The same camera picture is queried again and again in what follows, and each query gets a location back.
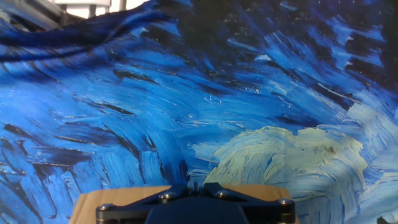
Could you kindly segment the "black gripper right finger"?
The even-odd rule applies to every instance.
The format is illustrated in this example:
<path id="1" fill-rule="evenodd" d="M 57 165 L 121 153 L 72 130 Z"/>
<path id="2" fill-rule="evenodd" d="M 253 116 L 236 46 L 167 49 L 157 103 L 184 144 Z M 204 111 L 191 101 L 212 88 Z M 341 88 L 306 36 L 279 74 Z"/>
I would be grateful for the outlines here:
<path id="1" fill-rule="evenodd" d="M 238 206 L 249 223 L 295 223 L 295 202 L 285 188 L 212 182 L 204 184 L 204 195 Z"/>

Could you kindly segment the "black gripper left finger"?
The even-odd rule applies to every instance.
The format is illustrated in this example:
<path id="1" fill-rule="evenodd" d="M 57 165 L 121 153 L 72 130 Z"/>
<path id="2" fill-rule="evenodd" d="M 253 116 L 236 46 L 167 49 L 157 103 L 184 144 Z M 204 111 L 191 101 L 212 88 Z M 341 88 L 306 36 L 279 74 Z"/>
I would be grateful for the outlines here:
<path id="1" fill-rule="evenodd" d="M 188 197 L 188 186 L 175 184 L 127 205 L 106 203 L 96 208 L 96 224 L 145 224 L 153 209 L 184 197 Z"/>

